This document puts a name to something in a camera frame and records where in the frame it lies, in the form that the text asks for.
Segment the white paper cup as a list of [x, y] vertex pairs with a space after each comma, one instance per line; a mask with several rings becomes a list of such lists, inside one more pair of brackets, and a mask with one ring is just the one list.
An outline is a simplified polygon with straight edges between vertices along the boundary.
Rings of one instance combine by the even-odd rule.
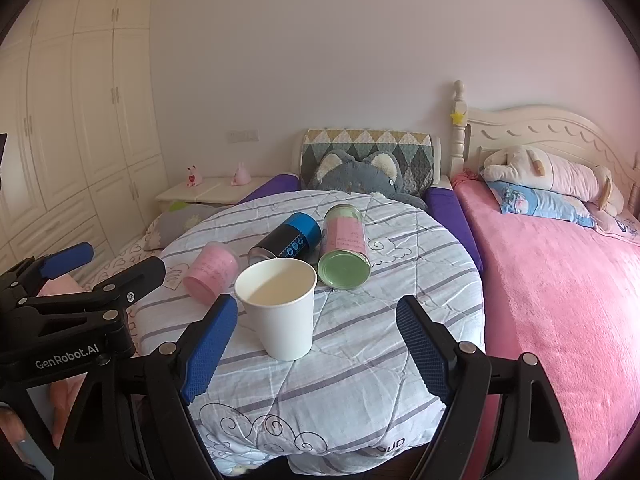
[[309, 263], [292, 258], [255, 263], [236, 279], [235, 297], [273, 359], [295, 361], [311, 349], [317, 281]]

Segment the grey flower cushion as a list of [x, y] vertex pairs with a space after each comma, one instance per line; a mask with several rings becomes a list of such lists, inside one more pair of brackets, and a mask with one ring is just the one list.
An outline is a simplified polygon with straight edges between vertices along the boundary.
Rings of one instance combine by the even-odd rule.
[[186, 231], [218, 211], [221, 211], [221, 207], [183, 202], [172, 203], [148, 227], [143, 237], [143, 248], [147, 252], [164, 249]]

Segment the small pink heart figurine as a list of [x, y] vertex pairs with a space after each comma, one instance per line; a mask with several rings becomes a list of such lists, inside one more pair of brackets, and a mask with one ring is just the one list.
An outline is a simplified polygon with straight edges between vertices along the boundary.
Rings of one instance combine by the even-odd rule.
[[186, 179], [186, 186], [188, 188], [195, 188], [196, 186], [201, 185], [203, 182], [203, 177], [198, 171], [198, 167], [193, 165], [188, 167], [188, 178]]

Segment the white nightstand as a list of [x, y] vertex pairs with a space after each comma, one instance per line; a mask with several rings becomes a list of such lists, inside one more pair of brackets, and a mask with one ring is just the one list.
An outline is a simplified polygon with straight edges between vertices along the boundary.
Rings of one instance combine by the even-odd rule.
[[186, 182], [181, 182], [158, 194], [155, 200], [161, 210], [165, 210], [173, 202], [214, 206], [234, 205], [269, 180], [270, 177], [254, 177], [249, 184], [239, 186], [233, 186], [230, 177], [205, 178], [197, 186], [187, 186]]

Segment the pink fleece blanket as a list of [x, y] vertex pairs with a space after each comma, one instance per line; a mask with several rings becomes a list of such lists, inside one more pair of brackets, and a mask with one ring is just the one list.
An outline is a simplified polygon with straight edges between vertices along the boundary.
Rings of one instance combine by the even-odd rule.
[[563, 220], [504, 214], [475, 174], [452, 182], [483, 261], [486, 350], [532, 352], [559, 399], [580, 478], [639, 415], [639, 248]]

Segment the small pink rabbit lamp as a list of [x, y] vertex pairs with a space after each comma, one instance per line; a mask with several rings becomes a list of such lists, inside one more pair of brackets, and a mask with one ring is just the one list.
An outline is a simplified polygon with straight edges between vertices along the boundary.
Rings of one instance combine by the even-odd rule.
[[232, 186], [244, 186], [248, 185], [250, 182], [252, 182], [252, 176], [248, 172], [246, 166], [242, 162], [239, 162], [230, 184]]

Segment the black and blue can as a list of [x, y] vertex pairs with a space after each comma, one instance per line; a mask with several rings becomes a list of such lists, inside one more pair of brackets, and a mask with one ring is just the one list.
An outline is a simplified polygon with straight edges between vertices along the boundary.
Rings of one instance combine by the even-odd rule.
[[306, 260], [320, 244], [321, 229], [309, 214], [294, 212], [280, 226], [250, 248], [247, 262], [255, 263], [273, 258]]

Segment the cream wardrobe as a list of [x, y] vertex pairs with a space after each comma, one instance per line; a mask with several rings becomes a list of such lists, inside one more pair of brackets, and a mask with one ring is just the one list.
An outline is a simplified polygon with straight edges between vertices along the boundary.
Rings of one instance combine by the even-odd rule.
[[150, 25], [151, 0], [30, 0], [2, 41], [2, 266], [86, 242], [86, 284], [158, 216]]

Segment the green can with pink label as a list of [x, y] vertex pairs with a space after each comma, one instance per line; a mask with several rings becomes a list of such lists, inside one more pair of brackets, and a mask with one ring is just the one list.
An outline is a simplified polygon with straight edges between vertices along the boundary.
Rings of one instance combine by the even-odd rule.
[[334, 289], [351, 290], [364, 284], [370, 272], [362, 214], [352, 205], [337, 204], [323, 220], [318, 262], [321, 281]]

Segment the blue cartoon pillow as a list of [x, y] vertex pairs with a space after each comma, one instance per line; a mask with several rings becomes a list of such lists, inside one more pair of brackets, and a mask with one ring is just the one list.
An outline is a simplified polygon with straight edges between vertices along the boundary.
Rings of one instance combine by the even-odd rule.
[[503, 214], [562, 220], [593, 229], [596, 222], [583, 202], [552, 191], [496, 181], [487, 182]]

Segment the purple bed bumper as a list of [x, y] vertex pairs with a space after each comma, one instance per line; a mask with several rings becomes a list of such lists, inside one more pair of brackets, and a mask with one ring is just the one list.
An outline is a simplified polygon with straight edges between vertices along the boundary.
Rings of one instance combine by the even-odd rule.
[[483, 273], [483, 260], [457, 195], [449, 188], [432, 186], [424, 194], [428, 213], [444, 226], [465, 248], [477, 271]]

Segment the grey plush cat toy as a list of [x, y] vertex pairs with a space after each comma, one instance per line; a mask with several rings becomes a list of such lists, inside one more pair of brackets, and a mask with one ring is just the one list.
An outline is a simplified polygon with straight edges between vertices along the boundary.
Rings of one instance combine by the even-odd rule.
[[329, 152], [314, 170], [308, 188], [313, 191], [378, 194], [427, 210], [422, 198], [404, 192], [404, 178], [397, 159], [390, 152], [374, 152], [363, 160], [357, 160], [342, 150]]

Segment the diamond-patterned quilted headboard cover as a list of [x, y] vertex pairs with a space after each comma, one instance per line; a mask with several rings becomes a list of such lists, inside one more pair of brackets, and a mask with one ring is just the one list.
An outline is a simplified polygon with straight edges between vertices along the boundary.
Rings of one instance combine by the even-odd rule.
[[303, 188], [308, 188], [323, 156], [334, 150], [357, 160], [378, 151], [392, 153], [404, 180], [404, 192], [414, 196], [422, 196], [442, 174], [442, 146], [437, 136], [388, 129], [311, 128], [298, 136], [292, 151], [292, 170]]

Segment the cream wooden headboard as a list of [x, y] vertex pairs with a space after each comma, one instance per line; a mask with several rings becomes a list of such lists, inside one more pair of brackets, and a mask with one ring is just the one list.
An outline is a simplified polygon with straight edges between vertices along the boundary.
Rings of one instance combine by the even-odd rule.
[[464, 113], [465, 125], [451, 123], [450, 177], [465, 169], [478, 170], [494, 151], [512, 145], [531, 145], [572, 162], [608, 167], [623, 193], [626, 207], [632, 212], [639, 210], [639, 154], [625, 155], [594, 122], [548, 105], [477, 110], [466, 104], [464, 92], [462, 81], [452, 84], [451, 113]]

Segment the yellow star ornament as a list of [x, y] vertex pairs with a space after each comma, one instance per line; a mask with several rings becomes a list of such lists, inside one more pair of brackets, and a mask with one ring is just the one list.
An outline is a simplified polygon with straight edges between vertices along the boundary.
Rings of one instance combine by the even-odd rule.
[[455, 126], [464, 126], [465, 125], [465, 114], [454, 112], [450, 114], [451, 122]]

